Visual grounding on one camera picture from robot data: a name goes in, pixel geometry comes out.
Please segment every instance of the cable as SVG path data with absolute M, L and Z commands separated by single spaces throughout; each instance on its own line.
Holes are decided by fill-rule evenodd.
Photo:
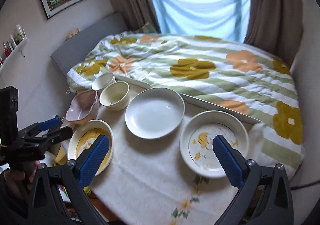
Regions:
M 303 188 L 307 188 L 307 187 L 316 185 L 316 184 L 318 184 L 318 183 L 320 183 L 320 180 L 317 180 L 317 181 L 312 182 L 312 183 L 307 183 L 307 184 L 304 184 L 304 185 L 293 186 L 293 187 L 291 187 L 290 189 L 291 189 L 292 191 L 294 191 L 294 190 L 299 190 L 299 189 L 303 189 Z

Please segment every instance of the bowl with yellow fish pattern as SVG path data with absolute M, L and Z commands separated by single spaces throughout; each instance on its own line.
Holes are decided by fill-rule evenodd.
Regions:
M 238 150 L 244 158 L 248 154 L 248 133 L 237 118 L 222 111 L 199 113 L 182 130 L 180 152 L 190 169 L 201 176 L 226 176 L 213 152 L 212 142 L 217 135 L 223 135 L 232 148 Z
M 68 159 L 77 159 L 79 155 L 89 148 L 99 135 L 109 138 L 109 151 L 103 159 L 96 175 L 100 174 L 110 164 L 113 153 L 113 133 L 110 126 L 102 120 L 90 120 L 79 126 L 70 139 Z

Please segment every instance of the blue cloth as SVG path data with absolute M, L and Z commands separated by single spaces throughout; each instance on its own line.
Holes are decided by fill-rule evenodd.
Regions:
M 242 43 L 250 0 L 152 0 L 162 33 L 204 35 Z

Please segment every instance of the bowl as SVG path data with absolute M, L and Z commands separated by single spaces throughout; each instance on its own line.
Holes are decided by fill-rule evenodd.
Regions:
M 181 132 L 180 152 L 190 169 L 201 176 L 226 176 L 212 148 L 212 141 L 217 135 L 223 135 L 244 158 L 248 154 L 248 133 L 237 118 L 222 111 L 199 113 Z
M 134 135 L 158 139 L 172 133 L 185 112 L 182 97 L 168 88 L 147 89 L 137 95 L 125 112 L 125 123 Z
M 92 83 L 92 89 L 96 90 L 98 92 L 98 95 L 100 95 L 105 87 L 115 82 L 115 75 L 113 73 L 106 73 L 94 80 L 94 82 Z
M 66 113 L 66 120 L 82 125 L 97 117 L 99 99 L 96 90 L 88 90 L 76 95 Z
M 100 174 L 107 166 L 110 164 L 112 155 L 113 155 L 113 144 L 114 138 L 110 126 L 102 120 L 90 120 L 84 125 L 80 126 L 70 139 L 69 148 L 68 148 L 68 159 L 77 159 L 81 152 L 89 148 L 94 140 L 99 136 L 92 134 L 91 137 L 84 137 L 81 139 L 87 132 L 94 132 L 94 129 L 102 129 L 105 131 L 106 136 L 109 138 L 109 151 L 106 157 L 103 159 L 96 175 Z
M 124 81 L 107 86 L 100 95 L 100 104 L 115 111 L 124 109 L 129 102 L 129 84 Z

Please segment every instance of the wall shelf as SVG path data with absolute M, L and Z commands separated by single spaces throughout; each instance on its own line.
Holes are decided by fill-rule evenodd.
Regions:
M 4 60 L 3 65 L 0 68 L 0 87 L 4 86 L 4 82 L 3 79 L 1 77 L 1 71 L 3 70 L 3 67 L 6 67 L 5 65 L 9 64 L 9 61 L 12 60 L 12 58 L 14 57 L 14 54 L 17 52 L 20 52 L 22 57 L 25 57 L 25 55 L 23 54 L 22 50 L 24 48 L 24 46 L 27 43 L 27 38 L 24 38 L 22 42 L 20 42 L 17 47 L 14 48 L 14 50 L 10 53 L 10 55 Z

